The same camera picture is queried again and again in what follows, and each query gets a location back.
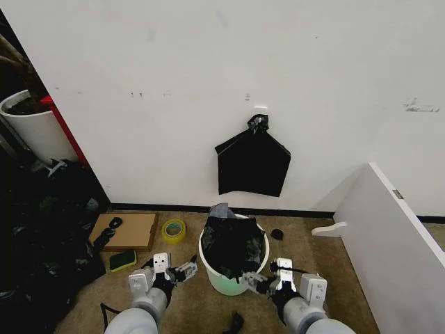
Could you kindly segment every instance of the green sponge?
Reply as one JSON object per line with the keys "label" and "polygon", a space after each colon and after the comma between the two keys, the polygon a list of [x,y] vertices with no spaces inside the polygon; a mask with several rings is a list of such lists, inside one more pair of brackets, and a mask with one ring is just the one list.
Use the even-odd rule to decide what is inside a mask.
{"label": "green sponge", "polygon": [[110,256],[110,271],[114,273],[120,269],[136,264],[136,251],[133,249]]}

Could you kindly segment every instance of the black plastic bag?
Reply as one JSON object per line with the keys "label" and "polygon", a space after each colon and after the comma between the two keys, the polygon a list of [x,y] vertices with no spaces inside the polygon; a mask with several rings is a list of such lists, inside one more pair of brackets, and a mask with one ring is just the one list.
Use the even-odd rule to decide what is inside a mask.
{"label": "black plastic bag", "polygon": [[3,326],[53,333],[77,292],[105,273],[88,236],[108,200],[92,171],[75,162],[34,173],[11,164],[2,178]]}
{"label": "black plastic bag", "polygon": [[291,153],[267,133],[267,115],[253,116],[248,125],[248,130],[215,147],[219,194],[249,191],[279,197]]}
{"label": "black plastic bag", "polygon": [[236,278],[261,266],[264,231],[255,218],[210,216],[201,238],[203,255],[214,270]]}

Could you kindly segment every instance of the black baseboard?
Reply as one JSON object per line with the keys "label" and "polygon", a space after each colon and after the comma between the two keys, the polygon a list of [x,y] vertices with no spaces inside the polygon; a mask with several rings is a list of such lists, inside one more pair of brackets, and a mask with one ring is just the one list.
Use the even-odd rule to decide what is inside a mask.
{"label": "black baseboard", "polygon": [[440,216],[417,216],[422,223],[445,224],[445,217]]}
{"label": "black baseboard", "polygon": [[[163,205],[163,204],[127,204],[112,203],[112,210],[143,210],[143,211],[182,211],[182,212],[209,212],[210,207],[197,205]],[[262,216],[284,216],[303,218],[332,218],[334,212],[307,211],[307,210],[278,210],[278,209],[248,209],[242,207],[231,208],[236,214],[251,214]],[[422,223],[445,224],[445,217],[441,216],[417,216]]]}

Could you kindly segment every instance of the white bucket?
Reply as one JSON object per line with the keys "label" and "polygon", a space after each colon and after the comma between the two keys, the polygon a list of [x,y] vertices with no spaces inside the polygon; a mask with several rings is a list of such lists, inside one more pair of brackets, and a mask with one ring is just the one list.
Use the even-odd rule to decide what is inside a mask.
{"label": "white bucket", "polygon": [[[237,214],[236,217],[248,218],[240,214]],[[210,264],[207,263],[204,254],[202,253],[202,247],[201,247],[201,238],[203,233],[204,230],[201,232],[198,244],[200,249],[200,257],[202,263],[204,263],[204,266],[206,266],[207,275],[209,276],[210,283],[216,289],[216,291],[220,292],[221,294],[225,294],[226,296],[236,296],[237,294],[242,294],[245,290],[247,290],[247,287],[244,284],[238,284],[235,278],[232,278],[230,280],[221,273],[218,273],[216,270],[210,267]],[[264,247],[264,259],[263,262],[261,263],[261,266],[259,266],[257,273],[263,270],[269,258],[269,240],[267,239],[266,233],[264,233],[263,247]]]}
{"label": "white bucket", "polygon": [[30,97],[27,90],[7,97],[0,103],[0,115],[44,163],[51,165],[51,159],[76,161],[77,154],[51,110],[33,115],[11,115],[6,112],[27,97]]}

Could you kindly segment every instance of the carpet floor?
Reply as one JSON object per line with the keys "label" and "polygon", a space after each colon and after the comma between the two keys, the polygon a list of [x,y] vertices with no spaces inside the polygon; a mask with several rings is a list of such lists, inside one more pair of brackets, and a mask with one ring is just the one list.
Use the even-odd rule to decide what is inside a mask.
{"label": "carpet floor", "polygon": [[[162,224],[170,218],[182,218],[187,225],[186,238],[179,244],[169,245],[161,236]],[[331,219],[295,218],[278,216],[256,216],[257,222],[270,235],[274,228],[284,232],[284,240],[269,237],[270,257],[289,257],[293,266],[312,273],[319,273],[327,280],[325,309],[330,317],[350,326],[356,333],[379,333],[371,311],[348,254],[340,239],[317,237],[311,230],[331,225]],[[135,266],[110,273],[108,259],[112,252],[102,253],[107,274],[84,287],[77,296],[71,312],[59,323],[57,334],[97,334],[104,332],[100,303],[116,310],[124,310],[131,304],[127,278],[144,264],[153,254],[172,254],[174,267],[189,261],[197,254],[199,235],[206,223],[207,215],[189,212],[159,212],[159,223],[151,252],[138,252]],[[437,241],[445,245],[444,226],[428,228]],[[263,274],[269,275],[265,268]],[[299,275],[295,275],[299,286]],[[279,320],[275,306],[265,296],[245,292],[239,296],[224,296],[209,282],[203,263],[198,256],[198,273],[183,285],[173,290],[161,332],[166,334],[221,333],[229,328],[232,315],[237,311],[245,320],[241,333],[286,333]],[[108,320],[113,318],[108,312]]]}

